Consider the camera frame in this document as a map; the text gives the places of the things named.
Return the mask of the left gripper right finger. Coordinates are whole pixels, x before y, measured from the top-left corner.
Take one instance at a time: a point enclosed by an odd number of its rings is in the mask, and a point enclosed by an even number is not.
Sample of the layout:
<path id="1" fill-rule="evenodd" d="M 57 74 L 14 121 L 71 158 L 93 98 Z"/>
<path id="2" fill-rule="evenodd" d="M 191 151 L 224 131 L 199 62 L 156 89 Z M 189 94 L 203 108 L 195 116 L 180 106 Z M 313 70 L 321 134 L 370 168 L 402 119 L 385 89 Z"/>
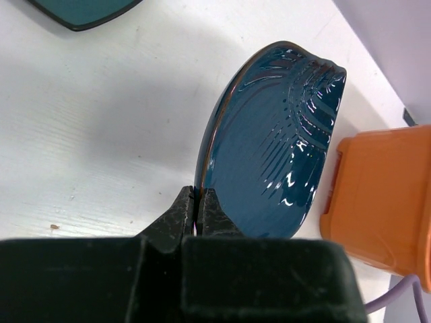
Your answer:
<path id="1" fill-rule="evenodd" d="M 353 266 L 325 240 L 249 238 L 207 189 L 199 236 L 181 245 L 185 322 L 365 322 Z"/>

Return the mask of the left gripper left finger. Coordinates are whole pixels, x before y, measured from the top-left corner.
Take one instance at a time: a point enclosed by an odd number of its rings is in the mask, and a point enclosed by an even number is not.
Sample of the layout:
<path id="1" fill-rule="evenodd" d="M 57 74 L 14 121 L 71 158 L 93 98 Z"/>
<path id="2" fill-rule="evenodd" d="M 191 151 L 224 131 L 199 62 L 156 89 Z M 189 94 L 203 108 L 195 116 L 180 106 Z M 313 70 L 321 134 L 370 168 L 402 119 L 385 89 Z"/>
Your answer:
<path id="1" fill-rule="evenodd" d="M 180 245 L 194 194 L 131 237 L 1 242 L 2 322 L 182 322 Z"/>

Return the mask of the dark blue shell plate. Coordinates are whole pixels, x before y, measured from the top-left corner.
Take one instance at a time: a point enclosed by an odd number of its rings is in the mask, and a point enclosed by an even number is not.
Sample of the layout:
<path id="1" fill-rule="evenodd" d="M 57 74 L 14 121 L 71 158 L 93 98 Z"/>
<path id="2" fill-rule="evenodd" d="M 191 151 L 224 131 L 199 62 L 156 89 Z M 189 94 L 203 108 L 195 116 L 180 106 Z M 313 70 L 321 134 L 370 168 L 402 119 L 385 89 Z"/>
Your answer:
<path id="1" fill-rule="evenodd" d="M 317 193 L 346 79 L 343 67 L 292 42 L 256 52 L 211 113 L 195 196 L 214 190 L 246 236 L 291 238 Z"/>

